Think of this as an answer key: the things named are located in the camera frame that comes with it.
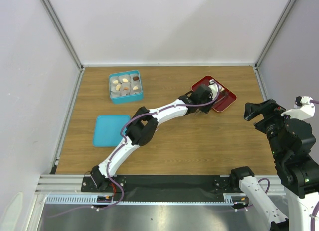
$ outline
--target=teal tray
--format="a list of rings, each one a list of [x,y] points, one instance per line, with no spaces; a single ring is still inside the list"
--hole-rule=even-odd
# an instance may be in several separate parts
[[[120,131],[130,120],[129,115],[100,115],[96,118],[93,146],[116,147],[121,142]]]

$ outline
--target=metal floor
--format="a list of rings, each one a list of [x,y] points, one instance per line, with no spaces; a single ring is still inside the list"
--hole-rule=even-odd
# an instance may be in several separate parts
[[[270,197],[288,215],[285,197]],[[266,231],[254,207],[235,212],[230,206],[117,205],[96,212],[78,205],[46,204],[38,231]]]

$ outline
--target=wooden table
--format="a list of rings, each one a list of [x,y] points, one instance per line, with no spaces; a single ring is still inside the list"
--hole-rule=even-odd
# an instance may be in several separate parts
[[[113,104],[109,97],[111,73],[138,69],[144,98]],[[234,92],[238,99],[222,113],[190,114],[159,126],[151,142],[136,150],[118,174],[229,174],[249,166],[255,174],[274,175],[274,161],[266,136],[243,119],[246,102],[262,102],[250,66],[103,67],[86,68],[77,95],[57,174],[84,174],[107,158],[113,148],[92,145],[96,117],[128,114],[171,103],[190,90],[205,75],[211,75]]]

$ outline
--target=teal container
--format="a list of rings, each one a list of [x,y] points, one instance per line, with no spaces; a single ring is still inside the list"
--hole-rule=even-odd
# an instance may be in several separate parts
[[[132,94],[132,95],[126,95],[122,97],[117,97],[117,98],[112,98],[111,97],[111,88],[110,88],[110,78],[113,76],[120,76],[124,74],[132,74],[132,73],[137,73],[140,78],[140,83],[141,83],[141,92],[137,94]],[[120,73],[112,73],[109,75],[109,93],[110,93],[110,98],[113,103],[119,104],[119,103],[128,103],[128,102],[133,102],[137,100],[141,100],[143,98],[143,86],[142,86],[142,80],[140,76],[140,72],[138,70],[132,70],[132,71],[127,71],[127,72],[120,72]]]

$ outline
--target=white panel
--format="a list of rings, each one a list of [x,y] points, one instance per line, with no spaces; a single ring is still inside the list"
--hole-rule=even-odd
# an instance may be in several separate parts
[[[51,0],[85,65],[256,62],[288,0]]]
[[[298,0],[260,66],[269,97],[292,108],[295,97],[319,100],[319,0]],[[319,162],[319,105],[315,116],[305,120],[317,143],[311,155]]]
[[[0,8],[0,217],[22,192],[22,230],[79,71],[40,0],[0,0]]]

